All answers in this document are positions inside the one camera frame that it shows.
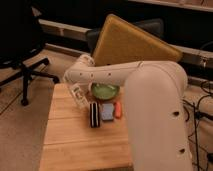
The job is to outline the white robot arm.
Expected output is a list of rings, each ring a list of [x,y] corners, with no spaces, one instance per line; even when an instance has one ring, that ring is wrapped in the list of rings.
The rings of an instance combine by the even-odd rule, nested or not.
[[[179,64],[137,61],[96,67],[90,56],[82,55],[64,79],[124,88],[134,171],[193,171],[182,103],[188,79]]]

